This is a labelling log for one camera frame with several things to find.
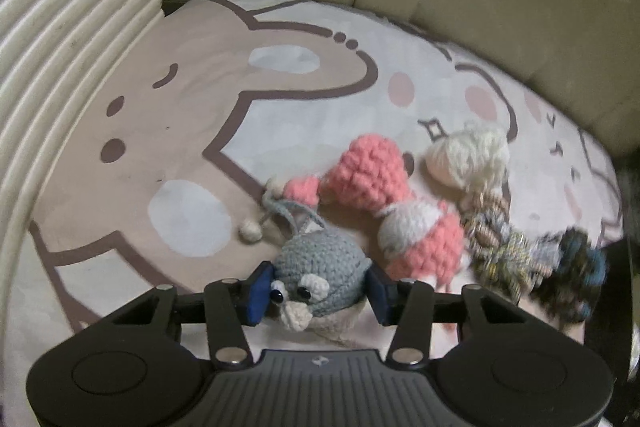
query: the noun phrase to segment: pink crocheted toy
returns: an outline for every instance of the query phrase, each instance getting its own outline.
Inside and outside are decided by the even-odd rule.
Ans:
[[[458,215],[447,212],[445,201],[436,206],[416,198],[392,140],[360,136],[322,179],[295,178],[284,187],[284,198],[309,206],[325,196],[384,217],[378,243],[393,279],[408,277],[440,287],[449,285],[458,271],[464,247]]]

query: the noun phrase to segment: pink yarn ball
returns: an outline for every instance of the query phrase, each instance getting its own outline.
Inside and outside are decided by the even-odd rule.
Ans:
[[[456,214],[445,214],[418,243],[386,267],[395,280],[422,279],[435,275],[438,286],[448,285],[458,272],[465,233]]]
[[[282,197],[286,200],[306,204],[306,206],[318,206],[320,203],[319,188],[320,180],[316,176],[293,178],[284,186]]]
[[[324,179],[340,204],[378,212],[413,197],[398,146],[378,134],[364,134]]]

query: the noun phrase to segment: ribbed white plastic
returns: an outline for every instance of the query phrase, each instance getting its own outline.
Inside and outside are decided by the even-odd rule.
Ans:
[[[17,252],[66,138],[160,0],[0,0],[0,349]]]

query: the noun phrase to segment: multicolored yarn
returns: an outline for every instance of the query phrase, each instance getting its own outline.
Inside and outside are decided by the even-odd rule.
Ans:
[[[560,240],[558,269],[533,295],[551,318],[561,325],[581,323],[591,317],[607,275],[607,260],[592,248],[584,230],[567,229]]]
[[[441,286],[459,270],[464,233],[458,215],[447,212],[444,201],[436,206],[416,198],[393,140],[360,136],[322,179],[296,178],[284,187],[284,197],[300,203],[321,202],[326,195],[384,218],[378,243],[391,260],[391,277],[431,278]]]
[[[491,192],[473,192],[465,204],[462,223],[478,282],[517,303],[553,273],[548,252],[557,251],[557,238],[531,242],[511,226],[506,201]]]

